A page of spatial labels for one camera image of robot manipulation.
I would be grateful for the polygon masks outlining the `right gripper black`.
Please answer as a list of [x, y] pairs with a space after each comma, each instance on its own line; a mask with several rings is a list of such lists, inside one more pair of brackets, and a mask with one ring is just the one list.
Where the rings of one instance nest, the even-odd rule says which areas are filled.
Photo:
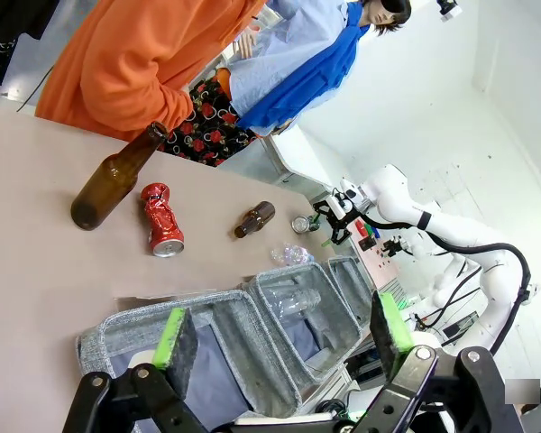
[[313, 209], [319, 216], [324, 216], [333, 228], [331, 236], [321, 244], [322, 247], [341, 245], [351, 237], [346, 227], [358, 217], [358, 213], [349, 198], [332, 196], [331, 206], [326, 200], [320, 200], [313, 204]]

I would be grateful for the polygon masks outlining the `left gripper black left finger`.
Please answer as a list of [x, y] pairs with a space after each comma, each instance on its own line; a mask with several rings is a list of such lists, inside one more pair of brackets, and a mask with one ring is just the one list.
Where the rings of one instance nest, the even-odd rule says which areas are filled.
[[152, 359], [119, 377], [84, 375], [69, 408], [64, 432], [132, 432], [152, 419], [161, 432], [205, 432], [185, 403], [197, 355], [197, 331], [190, 311], [174, 308]]

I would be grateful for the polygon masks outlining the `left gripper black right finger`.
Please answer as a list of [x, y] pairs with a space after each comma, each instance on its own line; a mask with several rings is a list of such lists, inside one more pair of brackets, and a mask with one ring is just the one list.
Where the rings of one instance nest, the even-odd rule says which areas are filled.
[[389, 293], [371, 300], [370, 331], [386, 382], [356, 422], [354, 432], [406, 432], [425, 405], [439, 404], [457, 432], [521, 432], [514, 407], [489, 349], [415, 345]]

